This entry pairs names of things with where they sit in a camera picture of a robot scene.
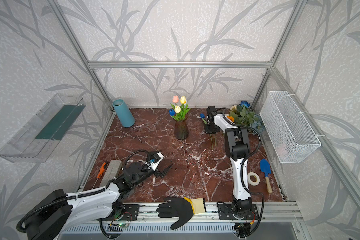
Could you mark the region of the blue tulip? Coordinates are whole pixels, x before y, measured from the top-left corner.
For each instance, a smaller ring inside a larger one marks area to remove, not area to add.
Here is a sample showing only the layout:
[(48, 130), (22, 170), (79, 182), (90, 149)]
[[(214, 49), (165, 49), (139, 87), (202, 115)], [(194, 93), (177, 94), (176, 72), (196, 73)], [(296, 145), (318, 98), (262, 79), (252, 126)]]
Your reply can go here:
[(177, 120), (176, 118), (176, 112), (174, 109), (169, 109), (169, 114), (170, 116), (174, 119), (174, 120)]
[(207, 120), (206, 120), (206, 116), (205, 116), (203, 113), (201, 113), (201, 114), (200, 114), (200, 117), (201, 117), (201, 119), (202, 119), (203, 122), (204, 122), (205, 133), (210, 136), (210, 139), (211, 139), (211, 148), (212, 148), (212, 150), (213, 150), (214, 147), (217, 146), (216, 134), (207, 133), (208, 122), (207, 122)]

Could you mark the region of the orange marigold flower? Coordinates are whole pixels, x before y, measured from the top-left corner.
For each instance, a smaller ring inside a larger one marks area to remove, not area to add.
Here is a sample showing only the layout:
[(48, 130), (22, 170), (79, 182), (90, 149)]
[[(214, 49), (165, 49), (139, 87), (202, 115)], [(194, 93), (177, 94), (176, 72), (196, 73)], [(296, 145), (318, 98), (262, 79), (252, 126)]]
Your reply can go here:
[(233, 118), (233, 117), (231, 117), (231, 116), (227, 116), (227, 118), (232, 122), (232, 123), (234, 123), (235, 122), (235, 119)]

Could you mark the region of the pink glass vase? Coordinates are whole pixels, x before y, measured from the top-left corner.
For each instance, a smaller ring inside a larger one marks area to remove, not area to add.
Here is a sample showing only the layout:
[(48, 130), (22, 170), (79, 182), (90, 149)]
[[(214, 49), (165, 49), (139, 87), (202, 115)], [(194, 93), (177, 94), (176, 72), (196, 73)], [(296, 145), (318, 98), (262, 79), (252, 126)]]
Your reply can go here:
[(189, 136), (189, 129), (186, 119), (182, 121), (175, 121), (174, 134), (178, 140), (185, 140)]

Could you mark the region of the pale cream tulip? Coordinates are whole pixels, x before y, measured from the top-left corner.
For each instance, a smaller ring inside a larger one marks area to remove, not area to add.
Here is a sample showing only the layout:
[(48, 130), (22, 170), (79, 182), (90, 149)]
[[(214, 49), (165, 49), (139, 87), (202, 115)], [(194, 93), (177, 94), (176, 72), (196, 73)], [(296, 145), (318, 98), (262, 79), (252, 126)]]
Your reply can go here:
[(181, 121), (181, 120), (182, 120), (182, 117), (181, 117), (181, 111), (182, 111), (182, 109), (181, 109), (181, 107), (175, 106), (174, 111), (175, 111), (175, 113), (176, 113), (176, 115), (175, 115), (176, 120), (177, 120), (177, 121)]

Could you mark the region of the teal ceramic vase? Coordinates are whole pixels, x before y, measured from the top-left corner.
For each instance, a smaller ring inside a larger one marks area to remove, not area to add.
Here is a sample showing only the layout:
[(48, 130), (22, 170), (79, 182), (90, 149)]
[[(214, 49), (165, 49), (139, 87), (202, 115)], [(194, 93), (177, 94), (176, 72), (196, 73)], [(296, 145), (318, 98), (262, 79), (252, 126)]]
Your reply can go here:
[(113, 101), (113, 107), (124, 128), (129, 128), (135, 124), (135, 118), (133, 117), (127, 104), (122, 99)]

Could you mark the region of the pink tulip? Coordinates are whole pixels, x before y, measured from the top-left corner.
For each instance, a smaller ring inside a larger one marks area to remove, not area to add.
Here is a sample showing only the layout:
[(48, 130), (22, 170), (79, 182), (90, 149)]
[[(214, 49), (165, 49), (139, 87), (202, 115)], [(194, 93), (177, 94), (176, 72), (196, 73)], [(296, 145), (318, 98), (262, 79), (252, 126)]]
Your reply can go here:
[(173, 100), (172, 100), (172, 102), (173, 102), (173, 104), (172, 104), (172, 109), (174, 109), (175, 108), (175, 106), (178, 106), (177, 105), (177, 103), (179, 102), (179, 97), (178, 96), (174, 96), (173, 97)]

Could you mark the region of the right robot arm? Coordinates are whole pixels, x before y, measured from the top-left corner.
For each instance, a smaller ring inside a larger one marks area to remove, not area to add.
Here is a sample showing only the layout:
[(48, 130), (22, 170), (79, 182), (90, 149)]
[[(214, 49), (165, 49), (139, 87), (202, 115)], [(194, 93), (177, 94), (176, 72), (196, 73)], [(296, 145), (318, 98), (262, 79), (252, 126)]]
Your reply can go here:
[[(207, 116), (202, 118), (206, 134), (224, 132), (225, 152), (230, 159), (233, 169), (233, 202), (232, 209), (236, 216), (246, 213), (252, 209), (251, 191), (248, 187), (247, 163), (248, 159), (260, 149), (262, 138), (255, 128), (235, 124), (225, 114), (225, 109), (217, 109), (215, 106), (207, 107)], [(251, 151), (249, 134), (251, 130), (259, 138), (257, 148)]]

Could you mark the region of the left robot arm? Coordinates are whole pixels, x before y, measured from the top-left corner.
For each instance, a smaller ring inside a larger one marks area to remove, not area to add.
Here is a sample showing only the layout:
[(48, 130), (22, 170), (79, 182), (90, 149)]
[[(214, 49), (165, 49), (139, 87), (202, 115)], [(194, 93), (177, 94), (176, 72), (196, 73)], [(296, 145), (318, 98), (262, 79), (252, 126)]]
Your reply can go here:
[(21, 218), (16, 229), (27, 234), (29, 240), (53, 240), (69, 228), (106, 219), (121, 211), (122, 201), (134, 192), (135, 187), (150, 176), (164, 177), (169, 169), (153, 170), (143, 165), (131, 186), (124, 176), (119, 176), (104, 187), (84, 192), (66, 194), (62, 189), (55, 190)]

